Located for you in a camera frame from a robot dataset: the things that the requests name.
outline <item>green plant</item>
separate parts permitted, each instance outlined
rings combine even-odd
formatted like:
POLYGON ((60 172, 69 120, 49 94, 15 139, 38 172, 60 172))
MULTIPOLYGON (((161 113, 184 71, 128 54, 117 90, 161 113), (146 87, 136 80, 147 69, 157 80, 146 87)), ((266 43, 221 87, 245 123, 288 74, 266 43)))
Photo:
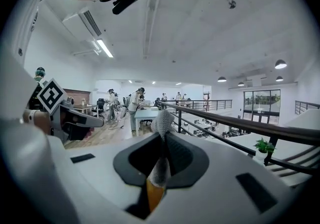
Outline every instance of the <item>green plant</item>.
POLYGON ((262 137, 261 140, 256 141, 255 148, 258 149, 261 153, 274 152, 276 148, 270 142, 265 141, 262 137))

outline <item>floor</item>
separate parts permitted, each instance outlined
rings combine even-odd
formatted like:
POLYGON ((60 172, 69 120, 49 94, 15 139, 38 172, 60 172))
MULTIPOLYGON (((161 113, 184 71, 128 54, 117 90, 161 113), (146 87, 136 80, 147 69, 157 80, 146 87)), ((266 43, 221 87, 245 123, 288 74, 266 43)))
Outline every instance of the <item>floor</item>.
MULTIPOLYGON (((136 132, 131 132, 130 115, 127 114, 126 117, 121 120, 119 112, 117 117, 119 119, 119 122, 105 121, 104 126, 95 128, 94 132, 89 138, 83 139, 82 141, 68 141, 65 143, 64 147, 66 149, 82 148, 94 145, 117 143, 135 137, 136 132)), ((141 123, 139 135, 150 132, 152 132, 151 123, 148 122, 147 126, 145 122, 141 123)))

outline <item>potted plant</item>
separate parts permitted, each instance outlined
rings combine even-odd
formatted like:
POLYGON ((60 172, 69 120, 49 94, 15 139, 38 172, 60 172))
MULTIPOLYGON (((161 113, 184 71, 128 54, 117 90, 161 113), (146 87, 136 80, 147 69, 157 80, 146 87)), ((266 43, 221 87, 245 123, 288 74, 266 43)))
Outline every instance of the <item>potted plant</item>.
POLYGON ((267 157, 268 152, 273 153, 274 150, 276 149, 274 145, 272 145, 270 142, 265 141, 262 137, 261 137, 261 140, 256 141, 255 148, 256 148, 255 158, 262 163, 267 157))

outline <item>black slot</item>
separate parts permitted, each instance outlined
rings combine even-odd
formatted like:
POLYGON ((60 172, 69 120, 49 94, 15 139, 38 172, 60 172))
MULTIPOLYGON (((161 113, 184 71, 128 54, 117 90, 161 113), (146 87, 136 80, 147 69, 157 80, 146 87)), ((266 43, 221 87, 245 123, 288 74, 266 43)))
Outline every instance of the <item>black slot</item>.
POLYGON ((261 214, 277 204, 276 199, 251 174, 240 174, 236 179, 261 214))
POLYGON ((91 158, 95 158, 94 155, 92 154, 85 154, 85 155, 81 155, 81 156, 77 156, 77 157, 73 157, 73 158, 70 158, 72 163, 79 163, 79 162, 82 162, 82 161, 85 161, 85 160, 89 160, 91 158))

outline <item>black chair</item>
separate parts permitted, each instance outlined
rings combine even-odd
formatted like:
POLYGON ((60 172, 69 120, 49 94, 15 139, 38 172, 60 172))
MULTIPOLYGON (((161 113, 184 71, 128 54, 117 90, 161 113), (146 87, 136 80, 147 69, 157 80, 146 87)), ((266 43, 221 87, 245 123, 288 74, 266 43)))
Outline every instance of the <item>black chair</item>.
POLYGON ((104 105, 105 105, 105 102, 102 98, 99 98, 98 101, 96 102, 97 106, 98 106, 98 112, 99 112, 99 117, 102 117, 102 118, 105 118, 102 114, 102 112, 104 112, 104 105))

